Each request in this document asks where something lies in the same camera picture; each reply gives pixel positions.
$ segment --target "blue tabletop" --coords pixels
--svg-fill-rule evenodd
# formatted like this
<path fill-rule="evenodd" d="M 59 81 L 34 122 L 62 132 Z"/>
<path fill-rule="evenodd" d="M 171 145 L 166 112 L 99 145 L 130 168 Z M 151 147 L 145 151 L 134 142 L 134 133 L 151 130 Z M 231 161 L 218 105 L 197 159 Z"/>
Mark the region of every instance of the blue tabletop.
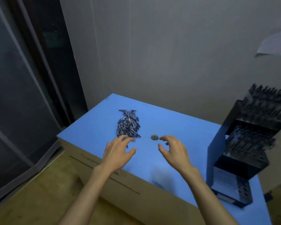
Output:
<path fill-rule="evenodd" d="M 141 125 L 138 131 L 141 138 L 129 143 L 127 149 L 136 147 L 136 154 L 123 169 L 197 206 L 188 185 L 165 161 L 157 144 L 161 143 L 164 148 L 168 146 L 163 141 L 151 140 L 151 135 L 174 135 L 186 146 L 191 163 L 206 180 L 207 148 L 220 125 L 111 94 L 58 137 L 102 158 L 107 142 L 116 137 L 118 120 L 123 117 L 119 109 L 137 110 Z M 250 180 L 250 186 L 254 201 L 252 204 L 241 209 L 221 200 L 222 203 L 240 224 L 271 224 L 258 176 Z"/>

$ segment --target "gray wall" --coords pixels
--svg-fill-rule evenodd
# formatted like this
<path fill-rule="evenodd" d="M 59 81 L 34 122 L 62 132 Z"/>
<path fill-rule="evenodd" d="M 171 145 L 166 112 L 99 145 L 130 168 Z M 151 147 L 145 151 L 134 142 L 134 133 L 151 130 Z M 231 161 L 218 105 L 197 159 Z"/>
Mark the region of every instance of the gray wall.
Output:
<path fill-rule="evenodd" d="M 281 56 L 254 58 L 281 0 L 60 0 L 91 109 L 116 93 L 221 124 L 253 83 L 281 88 Z M 281 143 L 260 174 L 281 183 Z"/>

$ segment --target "black pen organizer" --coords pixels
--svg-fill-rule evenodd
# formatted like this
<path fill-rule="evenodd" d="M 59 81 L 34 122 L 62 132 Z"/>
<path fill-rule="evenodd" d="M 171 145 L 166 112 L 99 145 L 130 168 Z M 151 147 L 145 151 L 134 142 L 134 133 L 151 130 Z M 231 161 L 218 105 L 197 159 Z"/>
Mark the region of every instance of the black pen organizer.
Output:
<path fill-rule="evenodd" d="M 208 147 L 207 184 L 238 207 L 253 202 L 249 180 L 269 165 L 266 150 L 281 130 L 281 90 L 250 88 L 237 100 Z"/>

